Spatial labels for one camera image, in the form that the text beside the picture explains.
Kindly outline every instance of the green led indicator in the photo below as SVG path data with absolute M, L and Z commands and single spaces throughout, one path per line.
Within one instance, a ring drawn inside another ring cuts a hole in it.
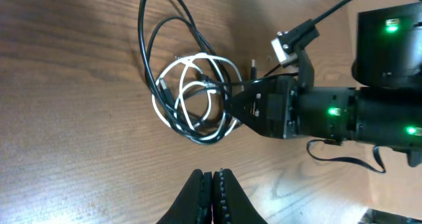
M 334 116 L 340 116 L 340 109 L 331 107 L 331 108 L 328 109 L 328 114 L 334 115 Z
M 394 33 L 398 30 L 398 26 L 387 26 L 386 31 L 388 33 Z
M 416 133 L 416 128 L 409 126 L 409 127 L 406 128 L 406 131 L 407 131 L 408 134 L 414 135 Z

